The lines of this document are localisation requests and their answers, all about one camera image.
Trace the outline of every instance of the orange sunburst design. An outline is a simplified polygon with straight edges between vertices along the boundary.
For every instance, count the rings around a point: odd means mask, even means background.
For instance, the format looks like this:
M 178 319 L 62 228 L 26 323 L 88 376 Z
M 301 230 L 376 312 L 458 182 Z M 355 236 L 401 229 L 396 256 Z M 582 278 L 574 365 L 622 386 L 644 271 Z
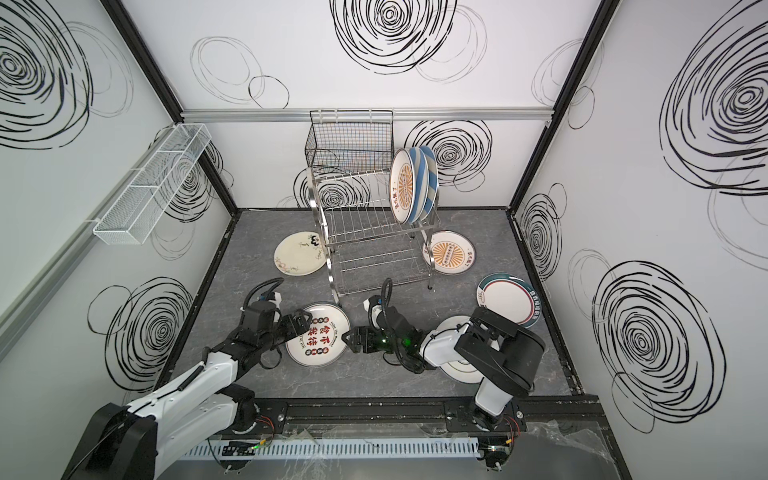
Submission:
M 432 247 L 435 263 L 445 268 L 456 268 L 464 262 L 464 250 L 453 242 L 440 242 Z
M 413 172 L 408 164 L 402 166 L 397 176 L 397 194 L 402 208 L 409 209 L 413 200 Z

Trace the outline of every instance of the wire basket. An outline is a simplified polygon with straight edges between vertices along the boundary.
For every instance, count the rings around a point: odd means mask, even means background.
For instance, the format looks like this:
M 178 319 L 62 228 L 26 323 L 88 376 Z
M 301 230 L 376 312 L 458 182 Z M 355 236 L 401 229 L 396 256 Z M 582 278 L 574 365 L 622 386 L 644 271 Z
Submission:
M 386 278 L 395 285 L 431 280 L 434 260 L 425 262 L 437 219 L 435 207 L 424 220 L 398 223 L 389 204 L 389 172 L 394 158 L 392 112 L 313 111 L 306 139 L 309 204 L 326 254 L 336 302 L 351 293 L 374 290 Z M 344 117 L 356 118 L 345 121 Z
M 209 143 L 205 125 L 175 125 L 98 221 L 94 235 L 107 245 L 144 243 Z

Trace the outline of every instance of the dish rack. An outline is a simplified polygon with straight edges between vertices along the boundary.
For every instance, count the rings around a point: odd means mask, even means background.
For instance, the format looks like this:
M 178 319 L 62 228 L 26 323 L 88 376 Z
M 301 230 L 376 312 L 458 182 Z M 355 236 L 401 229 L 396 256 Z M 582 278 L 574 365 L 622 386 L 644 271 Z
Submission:
M 326 251 L 333 298 L 427 280 L 435 259 L 422 249 L 439 224 L 438 198 L 424 220 L 400 224 L 389 206 L 389 172 L 395 148 L 391 111 L 345 111 L 368 121 L 344 121 L 339 111 L 312 111 L 306 139 L 307 203 Z

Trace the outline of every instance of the robotic arm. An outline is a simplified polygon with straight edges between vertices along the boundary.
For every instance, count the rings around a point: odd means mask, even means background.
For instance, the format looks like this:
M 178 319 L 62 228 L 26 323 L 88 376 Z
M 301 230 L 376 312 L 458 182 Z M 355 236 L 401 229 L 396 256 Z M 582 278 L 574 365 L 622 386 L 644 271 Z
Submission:
M 541 337 L 482 306 L 455 329 L 418 330 L 389 306 L 391 292 L 391 280 L 385 281 L 382 294 L 366 301 L 369 326 L 355 327 L 342 336 L 353 352 L 395 354 L 413 373 L 456 360 L 471 363 L 484 376 L 473 415 L 483 429 L 490 430 L 502 420 L 513 396 L 525 398 L 533 392 L 545 350 Z
M 312 319 L 302 310 L 281 316 L 280 294 L 274 290 L 282 282 L 267 280 L 251 290 L 240 324 L 222 343 L 206 347 L 196 366 L 125 406 L 110 403 L 99 409 L 62 480 L 152 480 L 220 430 L 249 432 L 258 416 L 253 392 L 234 382 L 261 365 L 264 352 L 304 334 Z M 249 304 L 266 286 L 270 288 Z

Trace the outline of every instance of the black metal beam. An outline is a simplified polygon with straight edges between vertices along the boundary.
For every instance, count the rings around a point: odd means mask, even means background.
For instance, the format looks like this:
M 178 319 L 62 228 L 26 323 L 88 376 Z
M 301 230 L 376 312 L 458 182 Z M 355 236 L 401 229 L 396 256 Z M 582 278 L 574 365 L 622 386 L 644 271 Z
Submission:
M 541 161 L 544 160 L 544 157 L 547 154 L 549 145 L 552 143 L 552 139 L 554 139 L 554 134 L 558 131 L 560 123 L 568 112 L 568 106 L 573 101 L 573 97 L 576 94 L 576 90 L 579 88 L 581 79 L 584 77 L 584 73 L 589 67 L 589 62 L 592 61 L 592 57 L 598 49 L 603 34 L 608 28 L 608 24 L 611 23 L 611 18 L 613 18 L 616 7 L 618 7 L 620 2 L 621 0 L 602 0 L 600 2 L 598 11 L 594 14 L 592 23 L 589 25 L 584 41 L 581 43 L 581 47 L 576 55 L 576 60 L 571 66 L 568 76 L 565 78 L 558 99 L 554 103 L 552 120 L 550 124 L 544 128 L 544 131 L 541 132 L 541 136 L 536 143 L 536 148 L 533 150 L 533 154 L 528 161 L 528 165 L 525 167 L 525 171 L 523 172 L 522 179 L 515 191 L 515 195 L 512 197 L 512 202 L 509 204 L 513 213 L 516 212 L 522 204 L 523 197 L 525 197 L 525 193 L 531 186 L 531 182 L 533 182 L 533 178 L 536 175 L 539 165 L 541 165 Z
M 139 67 L 141 67 L 141 70 L 143 71 L 144 76 L 147 77 L 150 85 L 152 85 L 155 94 L 157 94 L 157 97 L 165 107 L 168 115 L 170 115 L 170 119 L 174 123 L 183 122 L 184 119 L 181 117 L 181 104 L 176 99 L 174 92 L 170 89 L 170 85 L 163 76 L 160 67 L 157 66 L 152 54 L 149 52 L 147 44 L 144 43 L 144 39 L 141 37 L 141 34 L 139 33 L 138 28 L 136 28 L 136 24 L 134 24 L 131 16 L 128 14 L 128 11 L 125 9 L 123 2 L 121 2 L 121 0 L 101 0 L 101 4 L 104 6 L 104 10 L 107 11 L 109 18 L 112 19 L 114 26 L 120 32 L 120 35 L 123 37 L 123 41 L 131 50 L 131 53 L 134 54 L 136 62 L 139 64 Z M 227 185 L 221 180 L 221 176 L 216 170 L 213 162 L 210 161 L 208 153 L 204 151 L 197 163 L 205 173 L 205 176 L 208 177 L 211 186 L 213 186 L 230 216 L 234 217 L 237 215 L 237 205 L 235 204 L 235 200 L 232 198 L 229 189 L 227 189 Z
M 205 297 L 208 294 L 210 285 L 214 281 L 216 271 L 219 270 L 221 259 L 224 258 L 224 252 L 227 251 L 227 246 L 230 244 L 230 239 L 232 238 L 232 232 L 235 231 L 235 226 L 237 225 L 237 221 L 240 219 L 241 214 L 242 210 L 239 210 L 235 214 L 235 216 L 230 220 L 230 224 L 227 226 L 227 229 L 224 231 L 223 237 L 221 237 L 219 247 L 216 249 L 216 253 L 214 254 L 214 259 L 211 260 L 210 265 L 208 266 L 208 271 L 205 273 L 205 277 L 203 277 L 203 282 L 200 284 L 200 288 L 197 290 L 197 295 L 194 297 L 192 307 L 190 307 L 190 311 L 187 313 L 187 317 L 184 319 L 184 324 L 181 326 L 179 335 L 176 337 L 174 347 L 170 349 L 168 360 L 165 361 L 165 365 L 163 366 L 160 375 L 157 377 L 157 383 L 154 386 L 154 389 L 156 390 L 170 382 L 170 376 L 174 372 L 174 368 L 176 368 L 176 362 L 178 362 L 179 357 L 181 356 L 181 351 L 184 350 L 184 345 L 187 343 L 187 339 L 189 338 L 190 332 L 192 331 L 192 326 L 194 325 L 195 320 L 197 320 L 197 314 L 200 313 L 200 308 L 203 306 L 203 302 L 205 301 Z
M 523 264 L 525 265 L 525 270 L 528 272 L 528 277 L 531 279 L 531 285 L 541 299 L 541 313 L 544 315 L 544 320 L 547 323 L 554 349 L 560 357 L 560 364 L 563 368 L 565 379 L 568 381 L 568 386 L 571 387 L 571 393 L 574 395 L 581 395 L 584 393 L 584 388 L 581 386 L 581 380 L 579 380 L 578 374 L 576 373 L 576 367 L 574 367 L 571 354 L 568 352 L 568 347 L 565 345 L 560 326 L 554 317 L 549 298 L 547 298 L 547 290 L 544 289 L 544 284 L 541 283 L 541 280 L 538 278 L 538 272 L 536 271 L 533 259 L 531 258 L 531 253 L 528 251 L 528 246 L 525 245 L 525 242 L 521 237 L 518 221 L 512 216 L 510 210 L 507 210 L 507 220 L 509 220 L 509 226 L 512 228 L 512 236 L 515 237 L 515 242 L 523 257 Z

